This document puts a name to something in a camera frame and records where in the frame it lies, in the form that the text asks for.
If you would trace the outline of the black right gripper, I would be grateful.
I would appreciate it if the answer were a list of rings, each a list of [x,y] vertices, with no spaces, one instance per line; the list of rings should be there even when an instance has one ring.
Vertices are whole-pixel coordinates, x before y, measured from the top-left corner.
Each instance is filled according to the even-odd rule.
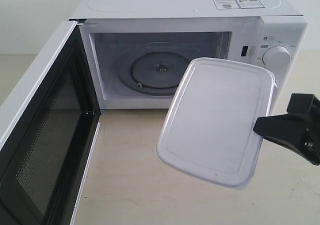
[[[320,164],[320,100],[314,94],[293,93],[288,114],[259,117],[253,131],[265,140]]]

